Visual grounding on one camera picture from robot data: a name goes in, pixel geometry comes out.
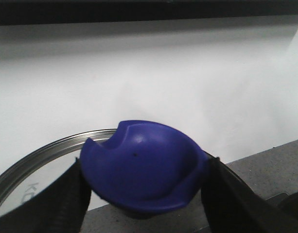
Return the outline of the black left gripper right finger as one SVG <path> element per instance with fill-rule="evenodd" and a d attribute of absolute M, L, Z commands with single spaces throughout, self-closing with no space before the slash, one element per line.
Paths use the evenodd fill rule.
<path fill-rule="evenodd" d="M 298 233 L 298 220 L 256 195 L 219 158 L 210 158 L 201 188 L 213 233 Z"/>

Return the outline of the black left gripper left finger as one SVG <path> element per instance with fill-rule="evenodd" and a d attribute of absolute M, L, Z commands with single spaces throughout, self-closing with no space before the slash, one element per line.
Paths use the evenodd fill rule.
<path fill-rule="evenodd" d="M 39 194 L 0 217 L 0 233 L 79 233 L 91 198 L 79 160 Z"/>

